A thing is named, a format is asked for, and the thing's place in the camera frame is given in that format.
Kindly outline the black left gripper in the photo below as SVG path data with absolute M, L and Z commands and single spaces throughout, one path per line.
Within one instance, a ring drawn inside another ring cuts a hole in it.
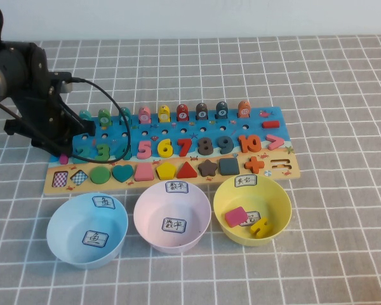
M 68 158 L 71 157 L 73 136 L 87 134 L 94 137 L 96 133 L 95 122 L 78 119 L 60 96 L 62 90 L 71 91 L 68 88 L 71 79 L 72 76 L 50 76 L 49 87 L 43 94 L 29 86 L 10 95 L 21 118 L 53 141 L 52 147 L 15 119 L 6 120 L 4 131 L 8 135 L 19 134 L 30 138 L 34 147 L 43 149 L 56 157 L 62 154 Z

